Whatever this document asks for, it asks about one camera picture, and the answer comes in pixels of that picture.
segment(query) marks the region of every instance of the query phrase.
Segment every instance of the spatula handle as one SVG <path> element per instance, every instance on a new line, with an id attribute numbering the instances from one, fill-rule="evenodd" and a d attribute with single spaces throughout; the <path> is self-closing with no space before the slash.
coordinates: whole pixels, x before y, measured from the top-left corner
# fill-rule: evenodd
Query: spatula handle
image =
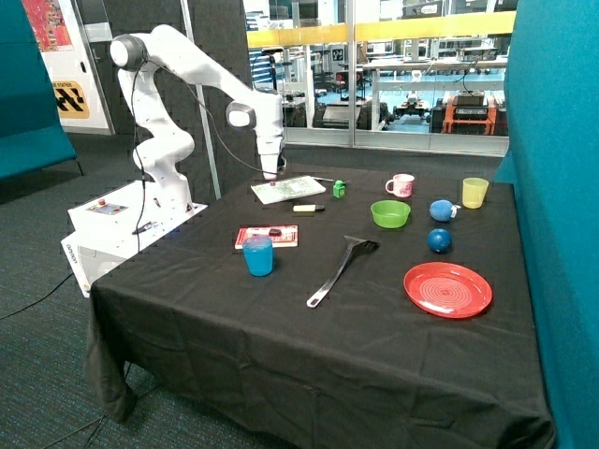
<path id="1" fill-rule="evenodd" d="M 341 276 L 341 274 L 343 273 L 343 270 L 345 269 L 345 265 L 347 265 L 347 262 L 350 259 L 350 256 L 352 254 L 352 251 L 354 250 L 355 246 L 348 246 L 345 249 L 345 253 L 343 253 L 343 257 L 341 259 L 341 262 L 339 262 L 339 265 L 337 266 L 337 272 L 330 277 L 324 284 L 322 287 L 320 287 L 318 289 L 318 291 L 316 293 L 314 293 L 310 299 L 308 299 L 308 301 L 306 302 L 306 305 L 310 308 L 315 308 L 318 304 L 320 304 L 320 301 L 322 301 L 325 296 L 327 295 L 327 293 L 329 292 L 329 290 L 332 288 L 332 286 L 337 282 L 337 280 L 339 279 L 339 277 Z"/>

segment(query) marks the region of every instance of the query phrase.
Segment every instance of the yellow cup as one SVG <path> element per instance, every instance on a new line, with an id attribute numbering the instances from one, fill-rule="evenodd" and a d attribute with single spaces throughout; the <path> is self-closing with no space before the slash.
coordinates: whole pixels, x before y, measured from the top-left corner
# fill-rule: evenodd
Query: yellow cup
<path id="1" fill-rule="evenodd" d="M 466 178 L 461 193 L 461 204 L 464 208 L 478 209 L 483 205 L 489 182 L 481 178 Z"/>

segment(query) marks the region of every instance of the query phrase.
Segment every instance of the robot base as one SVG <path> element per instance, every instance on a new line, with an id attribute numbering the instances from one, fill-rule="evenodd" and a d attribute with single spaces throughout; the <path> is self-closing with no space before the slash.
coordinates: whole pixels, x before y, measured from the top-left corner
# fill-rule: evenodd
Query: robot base
<path id="1" fill-rule="evenodd" d="M 154 182 L 146 182 L 141 220 L 141 181 L 68 211 L 75 232 L 61 244 L 84 297 L 89 297 L 94 281 L 208 207 L 194 204 L 188 211 L 162 210 L 154 200 L 157 189 Z M 138 222 L 140 227 L 147 225 L 139 232 L 139 241 Z"/>

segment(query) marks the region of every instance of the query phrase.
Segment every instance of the teal partition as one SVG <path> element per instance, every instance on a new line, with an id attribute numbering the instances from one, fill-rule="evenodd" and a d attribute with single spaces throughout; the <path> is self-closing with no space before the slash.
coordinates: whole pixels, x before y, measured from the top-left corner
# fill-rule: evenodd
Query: teal partition
<path id="1" fill-rule="evenodd" d="M 21 0 L 0 1 L 0 180 L 77 157 Z"/>
<path id="2" fill-rule="evenodd" d="M 599 447 L 598 15 L 597 1 L 519 2 L 496 175 L 515 186 L 560 448 Z"/>

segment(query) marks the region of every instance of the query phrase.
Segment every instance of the yellow railing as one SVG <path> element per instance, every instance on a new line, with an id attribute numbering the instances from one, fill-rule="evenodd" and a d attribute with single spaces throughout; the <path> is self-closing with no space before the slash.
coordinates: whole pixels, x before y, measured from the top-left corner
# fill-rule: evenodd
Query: yellow railing
<path id="1" fill-rule="evenodd" d="M 445 36 L 499 35 L 512 33 L 516 12 L 459 14 L 409 21 L 358 23 L 356 41 L 411 39 Z M 331 44 L 347 42 L 346 24 L 314 26 L 285 30 L 252 31 L 247 34 L 248 47 Z"/>

